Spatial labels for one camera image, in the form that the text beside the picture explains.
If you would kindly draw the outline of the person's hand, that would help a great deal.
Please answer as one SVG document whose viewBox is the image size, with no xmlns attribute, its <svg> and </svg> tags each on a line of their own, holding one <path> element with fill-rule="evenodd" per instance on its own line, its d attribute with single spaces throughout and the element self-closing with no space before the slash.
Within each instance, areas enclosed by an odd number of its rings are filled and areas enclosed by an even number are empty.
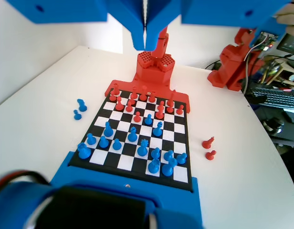
<svg viewBox="0 0 294 229">
<path fill-rule="evenodd" d="M 294 0 L 276 13 L 276 21 L 286 25 L 286 33 L 294 36 Z"/>
</svg>

